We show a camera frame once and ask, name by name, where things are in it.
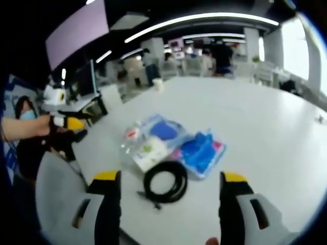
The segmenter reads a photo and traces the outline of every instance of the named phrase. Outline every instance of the coiled black cable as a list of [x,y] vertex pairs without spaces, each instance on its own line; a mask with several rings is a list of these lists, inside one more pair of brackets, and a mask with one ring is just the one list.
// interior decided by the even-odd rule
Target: coiled black cable
[[[158,173],[169,172],[175,177],[172,188],[164,194],[156,194],[151,190],[151,181]],[[174,203],[180,200],[188,187],[188,174],[186,169],[177,161],[165,161],[154,166],[146,172],[143,179],[145,198],[154,203]]]

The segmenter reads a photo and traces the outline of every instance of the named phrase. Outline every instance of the person in black shirt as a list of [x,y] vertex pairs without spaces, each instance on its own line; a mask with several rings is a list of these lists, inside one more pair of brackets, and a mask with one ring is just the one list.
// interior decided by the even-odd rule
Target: person in black shirt
[[233,51],[224,42],[218,40],[212,47],[212,57],[216,60],[216,76],[221,77],[231,73],[230,61]]

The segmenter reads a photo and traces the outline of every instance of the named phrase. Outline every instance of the face mask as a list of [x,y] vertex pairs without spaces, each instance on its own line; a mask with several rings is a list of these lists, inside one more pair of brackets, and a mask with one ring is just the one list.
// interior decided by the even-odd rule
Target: face mask
[[29,110],[29,111],[26,111],[24,112],[21,116],[20,116],[20,120],[33,120],[35,119],[36,116],[35,116],[35,113],[33,110]]

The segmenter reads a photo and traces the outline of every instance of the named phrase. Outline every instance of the paper cup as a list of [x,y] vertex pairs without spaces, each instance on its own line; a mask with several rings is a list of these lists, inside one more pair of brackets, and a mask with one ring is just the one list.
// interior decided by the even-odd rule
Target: paper cup
[[155,78],[152,80],[154,87],[156,88],[157,91],[163,91],[164,89],[164,82],[162,78]]

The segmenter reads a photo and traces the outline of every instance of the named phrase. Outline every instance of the ceiling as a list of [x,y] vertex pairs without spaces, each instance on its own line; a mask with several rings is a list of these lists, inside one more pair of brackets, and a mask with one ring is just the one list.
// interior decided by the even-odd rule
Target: ceiling
[[[9,38],[6,39],[5,44],[9,72],[40,88],[44,86],[50,73],[45,40],[63,21],[83,7],[85,2],[86,0],[8,1],[7,10],[12,16],[7,26]],[[294,16],[294,12],[283,0],[274,0],[273,4],[269,3],[269,0],[165,0],[161,4],[158,1],[146,0],[105,0],[105,2],[109,28],[126,12],[142,13],[149,17],[149,20],[131,30],[110,32],[77,51],[58,69],[76,68],[89,59],[100,57],[108,50],[112,50],[108,59],[118,59],[123,54],[138,48],[141,41],[153,36],[160,36],[167,41],[182,35],[199,33],[243,33],[243,26],[236,24],[236,21],[242,25],[259,24],[266,29],[261,29],[261,34],[275,28],[269,24],[249,20],[206,18],[173,24],[130,43],[124,43],[126,38],[145,28],[177,17],[208,12],[235,12],[283,22]]]

